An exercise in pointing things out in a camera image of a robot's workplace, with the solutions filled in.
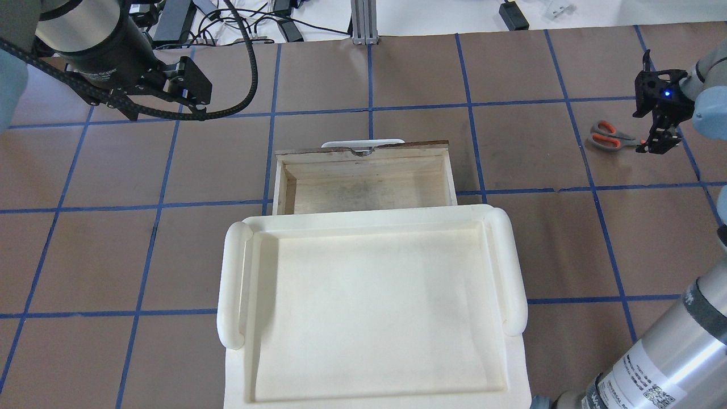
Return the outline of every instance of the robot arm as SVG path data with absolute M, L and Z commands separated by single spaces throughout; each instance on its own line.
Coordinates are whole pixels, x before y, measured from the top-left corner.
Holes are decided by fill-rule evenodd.
M 727 39 L 699 60 L 679 87 L 694 101 L 694 129 L 727 140 Z
M 134 121 L 138 114 L 167 119 L 221 118 L 247 107 L 257 90 L 257 63 L 252 42 L 243 30 L 252 79 L 245 98 L 235 106 L 206 112 L 212 83 L 191 58 L 183 56 L 167 65 L 153 53 L 150 42 L 129 16 L 132 0 L 3 0 L 0 1 L 0 74 L 17 78 L 23 62 L 69 85 L 90 105 L 117 108 Z M 236 22 L 241 17 L 230 0 L 224 0 Z M 30 53 L 33 36 L 48 44 L 66 63 L 58 71 Z M 0 95 L 0 131 L 15 110 L 22 93 Z M 191 113 L 162 111 L 134 103 L 130 95 L 153 95 L 182 104 Z
M 727 140 L 727 40 L 691 69 L 652 71 L 650 50 L 636 76 L 636 112 L 649 112 L 654 124 L 637 152 L 663 154 L 681 142 L 676 127 L 694 115 L 694 128 L 713 139 Z

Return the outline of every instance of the electrical cord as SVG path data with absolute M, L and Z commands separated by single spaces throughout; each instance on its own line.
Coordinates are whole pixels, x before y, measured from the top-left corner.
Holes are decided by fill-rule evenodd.
M 262 20 L 275 20 L 275 21 L 277 21 L 277 22 L 278 22 L 278 24 L 279 24 L 280 22 L 282 22 L 282 21 L 293 21 L 293 22 L 296 22 L 296 23 L 299 23 L 299 24 L 303 24 L 303 25 L 306 25 L 306 26 L 308 26 L 308 27 L 314 28 L 314 29 L 316 29 L 316 30 L 328 31 L 328 32 L 331 32 L 331 33 L 336 33 L 336 34 L 342 34 L 342 35 L 344 35 L 344 36 L 346 36 L 346 37 L 350 37 L 350 34 L 349 34 L 349 33 L 347 33 L 347 32 L 345 32 L 345 31 L 335 30 L 335 29 L 333 29 L 333 28 L 321 27 L 321 26 L 319 26 L 319 25 L 314 25 L 314 24 L 306 23 L 305 21 L 302 21 L 302 20 L 298 20 L 297 18 L 293 18 L 293 17 L 283 17 L 283 16 L 278 16 L 278 15 L 276 15 L 275 13 L 270 13 L 270 12 L 263 12 L 263 11 L 260 11 L 260 10 L 262 10 L 262 7 L 260 7 L 260 8 L 259 8 L 259 9 L 257 9 L 257 10 L 253 10 L 253 9 L 236 9 L 236 10 L 237 10 L 238 12 L 248 12 L 248 13 L 252 13 L 252 14 L 251 14 L 250 16 L 248 16 L 248 17 L 251 17 L 251 16 L 253 16 L 253 15 L 256 15 L 256 14 L 261 14 L 261 15 L 263 15 L 263 17 L 261 17 L 261 18 L 259 18 L 259 19 L 255 20 L 255 22 L 254 22 L 254 23 L 252 23 L 252 26 L 253 26 L 253 30 L 254 30 L 254 26 L 255 26 L 256 24 L 258 24 L 258 22 L 260 22 L 260 21 L 262 21 Z M 217 12 L 220 12 L 220 11 L 224 11 L 224 10 L 223 10 L 223 9 L 219 9 L 219 10 L 213 10 L 213 11 L 211 11 L 211 12 L 207 13 L 207 14 L 205 15 L 205 17 L 203 17 L 203 21 L 204 21 L 204 19 L 209 19 L 209 16 L 212 16 L 212 15 L 214 15 L 215 13 L 217 13 Z
M 250 41 L 252 41 L 253 43 L 259 42 L 259 43 L 263 43 L 263 44 L 275 44 L 275 40 L 273 40 L 273 39 L 250 39 Z M 205 43 L 196 43 L 196 44 L 177 43 L 177 44 L 160 45 L 159 47 L 157 47 L 155 49 L 178 49 L 178 48 L 185 48 L 185 47 L 186 48 L 190 48 L 190 47 L 229 47 L 229 46 L 237 45 L 237 44 L 244 43 L 244 42 L 245 41 L 243 39 L 239 39 L 239 40 L 233 41 L 228 44 L 218 44 L 218 45 L 205 44 Z
M 232 5 L 230 0 L 224 0 L 224 2 L 228 9 L 232 12 L 235 22 L 242 27 L 242 18 L 237 12 L 237 9 Z M 56 69 L 45 61 L 39 60 L 31 53 L 26 52 L 24 49 L 21 49 L 20 47 L 11 43 L 10 41 L 7 41 L 3 37 L 0 37 L 0 49 L 8 52 L 11 55 L 14 55 L 23 62 L 30 64 L 33 67 L 39 69 L 40 71 L 43 71 L 44 73 L 52 76 L 53 78 L 63 82 L 74 90 L 78 90 L 81 93 L 90 95 L 91 97 L 96 98 L 107 105 L 114 106 L 116 108 L 122 108 L 127 111 L 137 112 L 139 114 L 154 116 L 157 118 L 173 119 L 180 121 L 205 121 L 207 119 L 217 119 L 237 114 L 239 111 L 245 109 L 252 102 L 252 98 L 255 96 L 255 92 L 257 91 L 257 61 L 255 60 L 255 52 L 252 48 L 252 41 L 250 40 L 250 37 L 245 30 L 240 30 L 240 32 L 242 33 L 243 40 L 247 48 L 247 55 L 250 59 L 251 80 L 250 90 L 248 91 L 247 95 L 237 105 L 234 105 L 230 108 L 222 109 L 215 112 L 190 114 L 183 112 L 162 111 L 161 109 L 150 108 L 134 103 L 126 98 L 119 97 L 118 95 L 112 95 L 108 92 L 102 91 L 101 89 L 93 87 L 91 84 L 83 80 L 65 74 L 64 72 Z

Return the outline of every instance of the power adapter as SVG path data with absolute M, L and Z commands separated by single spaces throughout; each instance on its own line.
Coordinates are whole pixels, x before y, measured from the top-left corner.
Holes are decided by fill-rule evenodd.
M 502 17 L 507 29 L 510 31 L 530 28 L 530 23 L 528 23 L 523 12 L 520 11 L 520 7 L 514 1 L 505 0 L 504 3 L 500 4 L 500 17 Z

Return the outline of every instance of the silver cylinder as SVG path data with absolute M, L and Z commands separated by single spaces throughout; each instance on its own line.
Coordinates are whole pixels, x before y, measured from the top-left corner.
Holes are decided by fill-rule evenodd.
M 711 306 L 710 334 L 690 314 L 695 294 Z M 608 372 L 585 393 L 567 392 L 557 409 L 727 408 L 727 261 L 701 277 Z
M 83 51 L 107 39 L 120 17 L 121 6 L 116 0 L 83 0 L 48 20 L 41 16 L 36 35 L 56 51 Z

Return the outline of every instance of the blue tape line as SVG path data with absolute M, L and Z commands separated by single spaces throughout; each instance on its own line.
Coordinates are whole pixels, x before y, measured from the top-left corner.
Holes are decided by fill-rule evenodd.
M 569 191 L 591 191 L 590 186 L 575 186 L 572 188 L 560 188 L 557 190 L 558 193 L 560 192 L 569 192 Z
M 420 109 L 464 108 L 466 106 L 468 106 L 466 103 L 443 103 L 432 105 L 375 106 L 371 109 L 373 111 L 416 111 Z
M 634 100 L 634 97 L 601 97 L 601 98 L 574 98 L 571 102 L 590 102 L 590 101 L 615 101 L 615 100 Z M 503 105 L 532 105 L 540 103 L 562 103 L 565 100 L 562 99 L 551 99 L 551 100 L 515 100 L 515 101 L 491 101 L 491 102 L 473 102 L 472 106 L 503 106 Z M 316 115 L 316 114 L 346 114 L 351 112 L 365 112 L 365 111 L 416 111 L 420 109 L 438 109 L 438 108 L 464 108 L 466 103 L 449 103 L 449 104 L 434 104 L 434 105 L 412 105 L 412 106 L 370 106 L 367 108 L 341 108 L 341 109 L 321 109 L 312 111 L 282 111 L 282 112 L 254 112 L 254 113 L 243 113 L 230 115 L 228 118 L 254 118 L 261 116 L 294 116 L 294 115 Z M 146 122 L 168 122 L 172 119 L 164 118 L 139 118 L 135 123 L 143 124 Z M 97 125 L 116 125 L 116 124 L 129 124 L 128 120 L 120 119 L 114 121 L 97 121 L 91 122 L 89 126 Z M 56 127 L 82 127 L 85 124 L 83 122 L 68 122 L 68 123 L 57 123 L 57 124 L 24 124 L 24 125 L 12 125 L 9 127 L 11 130 L 24 130 L 24 129 L 36 129 L 36 128 L 56 128 Z
M 0 319 L 17 318 L 71 318 L 71 317 L 157 317 L 166 315 L 203 315 L 216 314 L 216 308 L 205 309 L 151 309 L 141 311 L 62 311 L 62 312 L 28 312 L 27 314 L 0 314 Z
M 139 311 L 139 315 L 142 317 L 159 317 L 163 315 L 205 315 L 205 314 L 216 314 L 216 308 L 206 309 L 154 309 L 147 311 Z
M 656 295 L 629 295 L 628 301 L 668 301 L 678 300 L 681 294 L 656 294 Z
M 266 215 L 268 213 L 268 191 L 270 190 L 270 167 L 273 161 L 273 144 L 274 144 L 274 138 L 275 138 L 275 113 L 276 113 L 276 104 L 278 101 L 278 78 L 280 77 L 280 55 L 281 55 L 282 46 L 278 44 L 278 52 L 276 54 L 276 61 L 275 61 L 275 77 L 273 80 L 273 97 L 272 102 L 270 103 L 270 112 L 272 113 L 270 115 L 270 129 L 268 130 L 268 159 L 265 162 L 265 187 L 264 191 L 262 193 L 262 198 L 264 202 L 262 203 L 262 211 L 260 212 L 261 215 Z
M 574 102 L 596 102 L 596 101 L 633 101 L 636 97 L 599 97 L 599 98 L 571 98 L 570 101 Z
M 25 299 L 25 306 L 23 307 L 23 314 L 27 314 L 30 311 L 31 303 L 33 302 L 33 296 L 35 295 L 36 288 L 38 287 L 38 281 L 41 277 L 41 272 L 43 271 L 43 265 L 45 264 L 46 255 L 48 254 L 48 248 L 50 247 L 51 239 L 53 238 L 53 232 L 55 231 L 55 227 L 58 224 L 58 216 L 60 215 L 60 208 L 63 207 L 63 201 L 65 201 L 65 195 L 68 193 L 68 187 L 71 185 L 71 178 L 73 177 L 73 172 L 76 170 L 76 164 L 79 161 L 79 155 L 81 154 L 81 148 L 83 147 L 84 140 L 86 140 L 86 133 L 89 129 L 89 123 L 91 122 L 91 115 L 93 115 L 93 107 L 89 108 L 88 115 L 86 116 L 86 122 L 84 123 L 84 128 L 81 131 L 81 136 L 79 137 L 79 141 L 76 144 L 76 150 L 73 152 L 73 160 L 71 160 L 71 165 L 68 168 L 68 174 L 65 177 L 65 183 L 63 184 L 63 190 L 61 191 L 60 198 L 58 199 L 58 206 L 56 206 L 55 214 L 53 215 L 53 222 L 50 225 L 50 229 L 48 230 L 48 236 L 46 237 L 45 244 L 43 244 L 43 250 L 41 251 L 40 260 L 38 261 L 38 266 L 36 268 L 36 272 L 33 275 L 33 281 L 31 283 L 31 289 L 28 292 L 28 297 Z M 8 352 L 7 359 L 5 361 L 5 366 L 3 367 L 2 376 L 0 377 L 0 394 L 2 393 L 2 390 L 5 386 L 5 380 L 7 379 L 7 372 L 10 369 L 10 364 L 12 363 L 12 358 L 15 355 L 15 350 L 17 348 L 17 343 L 20 340 L 20 334 L 23 331 L 23 326 L 25 325 L 25 318 L 21 318 L 18 322 L 17 329 L 15 331 L 15 337 L 12 339 L 12 345 L 10 346 L 10 351 Z
M 124 398 L 124 390 L 126 389 L 126 377 L 129 375 L 129 364 L 132 361 L 132 352 L 134 350 L 134 341 L 136 340 L 136 332 L 139 327 L 139 316 L 134 314 L 134 322 L 132 323 L 132 332 L 129 336 L 129 344 L 126 347 L 126 356 L 124 358 L 124 369 L 121 371 L 121 381 L 119 381 L 119 394 L 116 395 L 116 409 L 121 409 L 121 401 Z
M 596 186 L 597 191 L 618 191 L 618 190 L 641 190 L 641 189 L 663 189 L 663 188 L 700 188 L 704 186 L 727 186 L 727 182 L 704 182 L 704 183 L 655 183 L 653 185 L 612 185 L 612 186 Z M 553 193 L 553 192 L 574 192 L 574 191 L 590 191 L 589 186 L 575 186 L 572 188 L 516 188 L 516 189 L 497 189 L 488 190 L 487 194 L 527 194 L 527 193 Z M 458 191 L 458 196 L 472 196 L 482 194 L 480 191 Z M 200 206 L 234 206 L 234 205 L 263 205 L 272 203 L 272 199 L 251 199 L 251 200 L 225 200 L 218 202 L 175 202 L 164 203 L 162 208 L 170 207 L 200 207 Z M 61 213 L 73 212 L 116 212 L 130 210 L 151 210 L 156 209 L 156 204 L 138 204 L 134 206 L 98 206 L 98 207 L 62 207 L 56 209 L 45 207 L 39 209 L 5 209 L 0 210 L 3 214 L 26 214 L 26 213 L 54 213 L 59 210 Z
M 369 67 L 369 139 L 374 139 L 374 58 L 371 44 L 366 45 L 366 58 Z
M 573 108 L 571 107 L 571 102 L 568 97 L 568 90 L 566 89 L 566 83 L 563 80 L 563 74 L 561 73 L 561 67 L 558 65 L 558 58 L 555 56 L 555 48 L 553 47 L 553 42 L 550 39 L 550 33 L 548 30 L 543 30 L 543 34 L 545 35 L 545 41 L 547 42 L 548 49 L 550 50 L 550 57 L 553 59 L 553 65 L 555 66 L 555 72 L 558 75 L 558 82 L 561 84 L 561 90 L 563 91 L 563 98 L 566 100 L 566 108 L 568 109 L 568 116 L 571 120 L 571 126 L 573 127 L 573 134 L 576 137 L 576 142 L 578 143 L 578 148 L 581 151 L 581 157 L 583 158 L 583 165 L 586 168 L 586 175 L 588 176 L 588 185 L 591 188 L 591 194 L 593 195 L 593 203 L 595 205 L 596 213 L 598 214 L 598 221 L 601 224 L 601 231 L 603 232 L 603 238 L 606 241 L 606 249 L 608 250 L 608 257 L 611 260 L 611 267 L 614 271 L 614 279 L 616 280 L 616 287 L 619 290 L 619 297 L 621 300 L 621 305 L 624 309 L 624 315 L 626 317 L 626 324 L 629 328 L 629 334 L 631 335 L 631 340 L 633 342 L 636 342 L 636 329 L 634 328 L 633 320 L 631 319 L 631 311 L 629 309 L 629 304 L 626 301 L 626 292 L 624 291 L 624 285 L 621 281 L 621 274 L 619 273 L 619 267 L 616 264 L 616 256 L 614 254 L 613 246 L 611 245 L 611 237 L 608 234 L 608 228 L 606 227 L 606 219 L 603 217 L 603 210 L 601 209 L 601 203 L 598 200 L 598 192 L 596 191 L 595 184 L 593 183 L 593 175 L 590 171 L 590 166 L 588 164 L 588 157 L 586 156 L 586 152 L 583 149 L 583 142 L 581 140 L 580 132 L 578 131 L 578 125 L 576 123 L 575 115 L 573 115 Z
M 351 112 L 365 112 L 367 108 L 341 108 L 341 109 L 320 109 L 317 111 L 282 111 L 270 115 L 293 116 L 293 115 L 318 115 L 318 114 L 349 114 Z
M 126 210 L 149 210 L 156 209 L 156 204 L 142 204 L 137 206 L 96 206 L 96 207 L 64 207 L 60 209 L 61 213 L 74 212 L 118 212 Z
M 553 188 L 532 188 L 532 189 L 497 189 L 488 190 L 487 194 L 521 194 L 521 193 L 554 193 Z
M 270 116 L 272 115 L 271 112 L 254 112 L 254 113 L 245 113 L 245 114 L 232 114 L 228 116 L 228 118 L 255 118 L 259 116 Z
M 9 130 L 26 130 L 38 128 L 61 128 L 61 127 L 83 127 L 83 122 L 69 122 L 65 124 L 26 124 L 26 125 L 10 125 Z
M 271 199 L 263 200 L 227 200 L 224 202 L 191 202 L 191 203 L 165 203 L 162 205 L 165 209 L 168 207 L 200 207 L 200 206 L 235 206 L 235 205 L 263 205 L 272 203 Z
M 669 189 L 669 188 L 699 188 L 699 183 L 655 183 L 653 185 L 614 185 L 596 186 L 596 190 L 638 190 L 638 189 Z
M 53 213 L 57 209 L 51 207 L 44 207 L 40 209 L 6 209 L 0 210 L 0 215 L 12 215 L 17 213 Z
M 699 166 L 696 164 L 696 159 L 694 158 L 694 154 L 691 152 L 691 149 L 689 148 L 689 143 L 686 140 L 686 136 L 684 135 L 684 132 L 682 132 L 680 127 L 677 127 L 677 132 L 679 132 L 680 135 L 682 135 L 682 145 L 684 145 L 684 151 L 686 152 L 686 156 L 689 158 L 689 161 L 691 162 L 691 167 L 694 169 L 694 173 L 696 174 L 696 179 L 699 181 L 699 185 L 702 187 L 702 190 L 704 191 L 704 195 L 707 197 L 707 203 L 710 206 L 710 209 L 712 211 L 712 215 L 715 218 L 715 221 L 717 222 L 717 226 L 722 226 L 722 218 L 720 217 L 719 212 L 717 211 L 717 205 L 715 204 L 714 199 L 712 199 L 712 194 L 710 194 L 709 189 L 707 189 L 707 184 L 702 181 L 702 173 L 699 171 Z
M 638 38 L 638 43 L 641 45 L 641 51 L 646 52 L 646 42 L 643 40 L 643 35 L 641 34 L 641 29 L 638 25 L 633 26 L 634 31 L 636 31 L 636 37 Z
M 570 298 L 529 298 L 528 305 L 538 304 L 576 304 L 576 303 L 619 303 L 621 297 L 570 297 Z
M 487 189 L 485 187 L 485 177 L 482 172 L 482 163 L 480 158 L 480 146 L 477 143 L 477 129 L 475 128 L 475 114 L 472 110 L 472 96 L 470 94 L 470 81 L 467 78 L 467 66 L 465 65 L 465 55 L 462 53 L 462 42 L 459 40 L 459 34 L 454 35 L 457 43 L 457 54 L 459 55 L 459 66 L 462 69 L 462 80 L 465 85 L 465 96 L 467 97 L 467 113 L 470 116 L 470 133 L 472 134 L 473 153 L 475 155 L 475 164 L 477 165 L 477 178 L 480 183 L 480 193 L 482 195 L 482 203 L 487 203 Z
M 564 103 L 563 99 L 554 100 L 517 100 L 517 101 L 494 101 L 486 103 L 472 103 L 472 106 L 503 106 L 503 105 L 536 105 L 540 103 Z
M 669 301 L 677 300 L 679 294 L 627 295 L 626 297 L 567 297 L 567 298 L 529 298 L 528 305 L 539 304 L 578 304 L 578 303 L 621 303 L 626 301 Z
M 191 57 L 194 57 L 194 50 L 192 50 Z M 179 112 L 182 112 L 182 106 L 180 105 Z M 134 351 L 134 341 L 136 340 L 136 332 L 139 326 L 139 311 L 144 301 L 144 293 L 146 291 L 146 282 L 149 277 L 149 267 L 151 266 L 151 258 L 154 254 L 154 244 L 156 243 L 156 233 L 159 228 L 159 221 L 161 220 L 161 211 L 163 209 L 162 204 L 164 203 L 164 195 L 166 194 L 166 185 L 169 181 L 169 171 L 172 168 L 172 159 L 174 158 L 174 147 L 177 145 L 177 135 L 180 130 L 180 121 L 174 121 L 174 132 L 172 133 L 172 141 L 169 143 L 169 153 L 166 156 L 166 167 L 164 168 L 164 177 L 161 179 L 161 188 L 159 189 L 159 199 L 157 201 L 156 216 L 154 218 L 154 225 L 151 229 L 151 236 L 149 237 L 149 247 L 146 252 L 146 260 L 144 261 L 144 271 L 141 276 L 141 283 L 139 285 L 139 295 L 137 297 L 137 305 L 134 315 L 134 322 L 132 324 L 132 331 L 129 335 L 129 344 L 126 347 L 126 357 L 124 358 L 124 369 L 121 372 L 121 381 L 119 382 L 119 394 L 116 395 L 116 409 L 121 409 L 121 401 L 124 398 L 124 389 L 126 388 L 126 377 L 129 374 L 129 364 L 132 359 L 132 352 Z

